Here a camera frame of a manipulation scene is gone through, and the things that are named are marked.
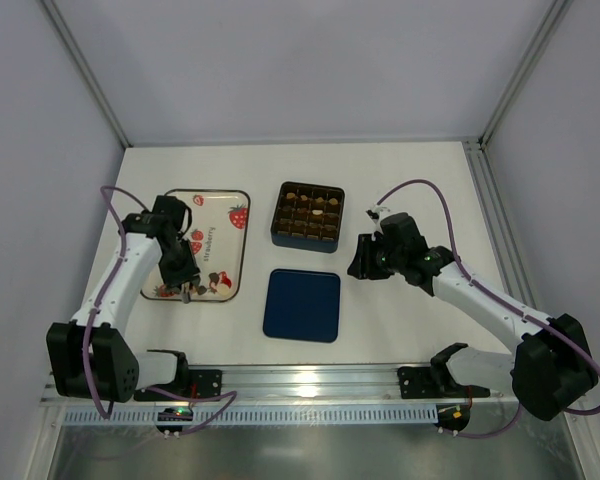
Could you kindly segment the silver metal tongs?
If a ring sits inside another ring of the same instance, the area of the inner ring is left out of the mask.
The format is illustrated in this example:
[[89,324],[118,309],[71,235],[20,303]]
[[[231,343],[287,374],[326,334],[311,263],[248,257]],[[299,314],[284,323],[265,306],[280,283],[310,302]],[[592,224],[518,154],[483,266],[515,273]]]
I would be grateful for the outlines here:
[[180,297],[181,297],[181,301],[184,304],[188,304],[191,302],[190,285],[188,283],[185,283],[182,285],[181,291],[180,291]]

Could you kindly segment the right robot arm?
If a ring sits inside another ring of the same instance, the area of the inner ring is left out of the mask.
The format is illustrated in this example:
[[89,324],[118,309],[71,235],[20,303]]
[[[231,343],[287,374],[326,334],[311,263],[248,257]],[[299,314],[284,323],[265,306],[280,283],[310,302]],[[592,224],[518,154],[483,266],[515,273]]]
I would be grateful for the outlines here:
[[464,386],[514,395],[533,416],[548,421],[597,386],[600,375],[581,324],[529,308],[492,292],[446,247],[431,247],[407,213],[376,207],[374,231],[358,237],[348,275],[385,280],[400,275],[411,286],[468,315],[503,344],[504,354],[457,345],[431,363],[432,388],[453,396]]

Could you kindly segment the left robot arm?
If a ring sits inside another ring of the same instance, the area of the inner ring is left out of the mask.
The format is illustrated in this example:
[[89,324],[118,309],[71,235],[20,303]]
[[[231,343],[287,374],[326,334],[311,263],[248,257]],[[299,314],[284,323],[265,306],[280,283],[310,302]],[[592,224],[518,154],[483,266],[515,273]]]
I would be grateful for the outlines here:
[[200,270],[185,238],[193,216],[183,201],[158,196],[149,210],[116,220],[120,239],[111,262],[89,298],[66,323],[46,334],[52,376],[59,395],[123,403],[152,387],[170,400],[191,389],[186,356],[171,350],[135,353],[125,331],[141,289],[153,271],[164,288],[185,296]]

